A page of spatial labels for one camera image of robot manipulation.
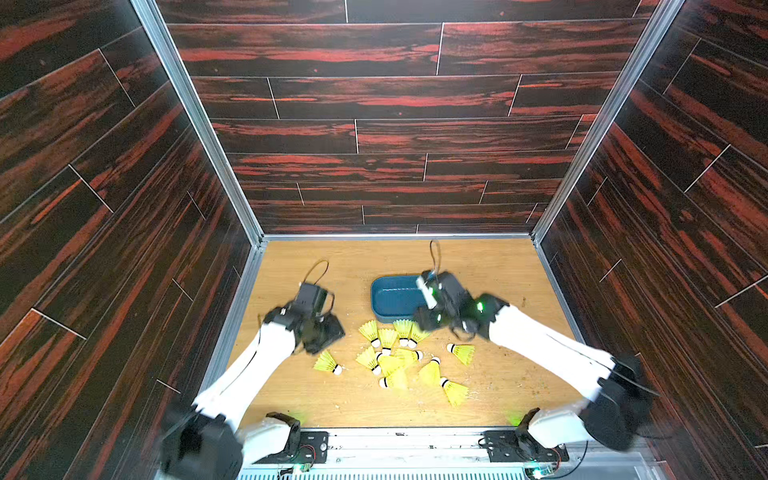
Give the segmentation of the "teal plastic storage box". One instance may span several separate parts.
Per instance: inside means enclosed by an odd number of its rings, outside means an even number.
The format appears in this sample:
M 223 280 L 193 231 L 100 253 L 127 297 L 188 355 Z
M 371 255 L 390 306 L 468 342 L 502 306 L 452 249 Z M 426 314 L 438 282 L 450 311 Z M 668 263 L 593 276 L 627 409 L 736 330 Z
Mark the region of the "teal plastic storage box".
M 377 321 L 391 324 L 410 320 L 427 303 L 418 289 L 417 275 L 382 276 L 371 285 L 371 308 Z

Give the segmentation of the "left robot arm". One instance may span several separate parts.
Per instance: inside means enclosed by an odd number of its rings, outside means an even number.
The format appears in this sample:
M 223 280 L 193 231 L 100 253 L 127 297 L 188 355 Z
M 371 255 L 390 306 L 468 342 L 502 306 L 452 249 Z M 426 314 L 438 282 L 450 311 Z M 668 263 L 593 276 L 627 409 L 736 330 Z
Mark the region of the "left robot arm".
M 295 350 L 318 354 L 345 332 L 331 312 L 287 304 L 271 310 L 244 352 L 189 405 L 162 422 L 159 472 L 163 479 L 236 479 L 265 458 L 292 462 L 300 451 L 300 421 L 272 412 L 243 427 L 249 406 Z

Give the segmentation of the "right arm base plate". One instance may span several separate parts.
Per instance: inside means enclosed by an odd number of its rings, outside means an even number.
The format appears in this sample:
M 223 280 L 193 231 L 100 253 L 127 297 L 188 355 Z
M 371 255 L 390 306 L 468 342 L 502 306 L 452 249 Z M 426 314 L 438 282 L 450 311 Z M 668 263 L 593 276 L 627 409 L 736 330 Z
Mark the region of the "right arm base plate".
M 487 430 L 482 433 L 478 445 L 484 449 L 491 462 L 544 462 L 559 464 L 569 460 L 562 446 L 546 448 L 529 433 L 529 424 L 539 408 L 531 409 L 511 429 Z

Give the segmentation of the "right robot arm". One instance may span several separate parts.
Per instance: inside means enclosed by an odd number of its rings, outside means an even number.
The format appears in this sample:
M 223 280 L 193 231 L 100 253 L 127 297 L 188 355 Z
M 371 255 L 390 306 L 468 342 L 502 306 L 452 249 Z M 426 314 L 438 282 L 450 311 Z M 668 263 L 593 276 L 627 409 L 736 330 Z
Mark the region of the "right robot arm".
M 560 408 L 530 410 L 515 431 L 521 450 L 580 441 L 620 452 L 632 447 L 657 395 L 640 361 L 562 335 L 492 294 L 472 297 L 450 272 L 424 271 L 415 285 L 426 303 L 413 316 L 421 329 L 480 336 L 543 367 L 582 396 Z

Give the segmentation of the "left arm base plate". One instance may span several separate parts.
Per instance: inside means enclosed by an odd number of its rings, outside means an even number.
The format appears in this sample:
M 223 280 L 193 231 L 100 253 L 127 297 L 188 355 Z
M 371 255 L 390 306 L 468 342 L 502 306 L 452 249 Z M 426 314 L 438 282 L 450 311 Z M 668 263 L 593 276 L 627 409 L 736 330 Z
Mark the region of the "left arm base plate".
M 256 464 L 325 464 L 328 457 L 329 433 L 306 430 L 298 419 L 289 415 L 269 412 L 266 419 L 277 420 L 289 427 L 289 434 L 283 449 L 265 456 Z

